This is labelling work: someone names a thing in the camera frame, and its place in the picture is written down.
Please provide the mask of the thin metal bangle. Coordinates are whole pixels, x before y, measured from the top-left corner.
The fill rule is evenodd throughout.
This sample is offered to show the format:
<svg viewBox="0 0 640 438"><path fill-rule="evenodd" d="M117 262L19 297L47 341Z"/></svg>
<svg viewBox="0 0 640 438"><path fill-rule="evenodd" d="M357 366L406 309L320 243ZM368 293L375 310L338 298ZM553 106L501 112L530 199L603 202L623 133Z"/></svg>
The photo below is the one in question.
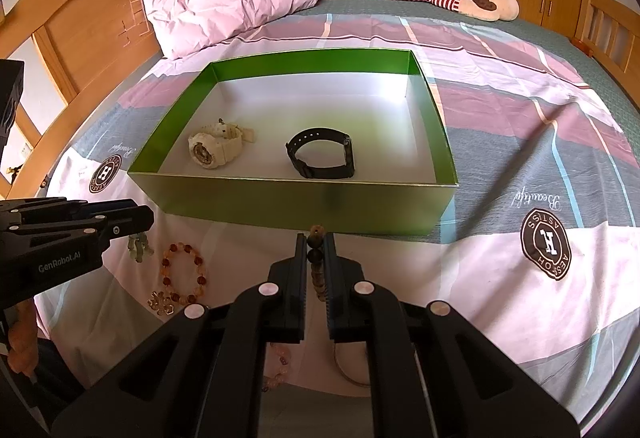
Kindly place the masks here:
<svg viewBox="0 0 640 438"><path fill-rule="evenodd" d="M368 351L365 343L335 344L333 357L338 372L345 380L357 387L370 387Z"/></svg>

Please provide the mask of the green jade pendant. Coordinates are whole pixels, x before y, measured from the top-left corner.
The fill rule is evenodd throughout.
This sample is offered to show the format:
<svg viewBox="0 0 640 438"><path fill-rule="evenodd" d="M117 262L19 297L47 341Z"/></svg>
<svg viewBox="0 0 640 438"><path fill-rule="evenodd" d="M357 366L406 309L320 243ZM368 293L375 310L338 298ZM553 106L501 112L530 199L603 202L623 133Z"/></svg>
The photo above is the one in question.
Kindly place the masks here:
<svg viewBox="0 0 640 438"><path fill-rule="evenodd" d="M145 232L128 236L128 253L132 260L141 263L145 256L154 254L153 248L150 246L148 236Z"/></svg>

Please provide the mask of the gold flower brooch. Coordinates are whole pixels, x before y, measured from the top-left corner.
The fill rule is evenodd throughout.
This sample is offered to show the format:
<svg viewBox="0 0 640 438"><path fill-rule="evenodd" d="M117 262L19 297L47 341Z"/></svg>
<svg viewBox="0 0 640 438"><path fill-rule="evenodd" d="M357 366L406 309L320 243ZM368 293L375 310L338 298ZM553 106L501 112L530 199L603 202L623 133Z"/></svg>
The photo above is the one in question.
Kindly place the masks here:
<svg viewBox="0 0 640 438"><path fill-rule="evenodd" d="M174 301L163 291L152 291L146 303L157 315L171 317L175 313Z"/></svg>

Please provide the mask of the green open cardboard box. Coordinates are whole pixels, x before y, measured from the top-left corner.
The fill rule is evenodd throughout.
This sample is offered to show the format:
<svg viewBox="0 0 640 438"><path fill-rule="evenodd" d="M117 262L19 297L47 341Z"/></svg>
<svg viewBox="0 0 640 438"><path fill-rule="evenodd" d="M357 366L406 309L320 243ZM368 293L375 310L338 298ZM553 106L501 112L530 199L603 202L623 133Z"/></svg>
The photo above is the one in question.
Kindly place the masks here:
<svg viewBox="0 0 640 438"><path fill-rule="evenodd" d="M166 213L370 235L427 234L458 186L416 56L389 49L210 63L129 173Z"/></svg>

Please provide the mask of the black wristband watch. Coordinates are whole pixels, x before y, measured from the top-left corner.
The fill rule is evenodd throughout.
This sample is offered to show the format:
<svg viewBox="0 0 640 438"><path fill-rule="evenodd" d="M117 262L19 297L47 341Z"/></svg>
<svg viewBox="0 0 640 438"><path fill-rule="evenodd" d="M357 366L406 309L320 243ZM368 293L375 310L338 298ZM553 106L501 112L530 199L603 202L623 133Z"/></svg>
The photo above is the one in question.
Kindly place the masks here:
<svg viewBox="0 0 640 438"><path fill-rule="evenodd" d="M336 180L355 174L352 138L347 133L325 127L309 128L296 133L285 148L303 178Z"/></svg>

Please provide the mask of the cream white wristwatch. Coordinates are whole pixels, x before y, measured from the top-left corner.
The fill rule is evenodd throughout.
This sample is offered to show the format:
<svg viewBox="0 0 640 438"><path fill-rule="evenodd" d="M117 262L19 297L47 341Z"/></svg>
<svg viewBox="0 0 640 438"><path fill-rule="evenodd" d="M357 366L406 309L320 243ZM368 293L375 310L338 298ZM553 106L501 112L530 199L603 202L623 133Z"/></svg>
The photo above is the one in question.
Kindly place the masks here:
<svg viewBox="0 0 640 438"><path fill-rule="evenodd" d="M255 142L255 131L219 118L188 138L189 154L204 169L222 167L238 158L246 143Z"/></svg>

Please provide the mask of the plaid bed sheet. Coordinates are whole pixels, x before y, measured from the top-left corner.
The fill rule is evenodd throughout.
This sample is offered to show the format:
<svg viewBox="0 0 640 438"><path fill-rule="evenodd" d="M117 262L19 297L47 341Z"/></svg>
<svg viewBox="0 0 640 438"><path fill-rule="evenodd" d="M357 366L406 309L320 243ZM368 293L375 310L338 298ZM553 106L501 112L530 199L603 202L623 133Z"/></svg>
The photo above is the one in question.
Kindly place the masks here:
<svg viewBox="0 0 640 438"><path fill-rule="evenodd" d="M56 163L49 196L89 198L129 166L214 60L303 49L408 49L447 129L458 189L427 235L341 235L343 256L400 299L442 299L574 415L596 424L639 360L639 116L592 60L523 23L322 4L114 92Z"/></svg>

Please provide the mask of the wooden headboard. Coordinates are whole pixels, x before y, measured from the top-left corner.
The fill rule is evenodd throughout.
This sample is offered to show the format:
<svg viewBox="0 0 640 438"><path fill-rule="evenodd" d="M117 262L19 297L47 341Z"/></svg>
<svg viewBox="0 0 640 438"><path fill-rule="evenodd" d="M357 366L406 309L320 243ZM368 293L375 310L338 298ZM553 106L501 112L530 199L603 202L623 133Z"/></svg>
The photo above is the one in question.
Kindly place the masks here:
<svg viewBox="0 0 640 438"><path fill-rule="evenodd" d="M1 54L26 40L37 52L66 106L40 131L20 106L15 124L32 153L4 198L31 197L85 120L116 86L160 51L142 0L20 0L1 25Z"/></svg>

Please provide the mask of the wooden footboard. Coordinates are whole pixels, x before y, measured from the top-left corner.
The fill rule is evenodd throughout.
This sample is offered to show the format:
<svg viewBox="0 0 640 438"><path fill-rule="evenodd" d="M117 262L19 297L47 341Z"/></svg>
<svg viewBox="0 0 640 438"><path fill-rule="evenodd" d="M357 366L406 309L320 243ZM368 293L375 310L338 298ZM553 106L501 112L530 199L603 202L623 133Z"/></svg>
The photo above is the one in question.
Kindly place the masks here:
<svg viewBox="0 0 640 438"><path fill-rule="evenodd" d="M574 37L639 105L639 14L616 0L582 0Z"/></svg>

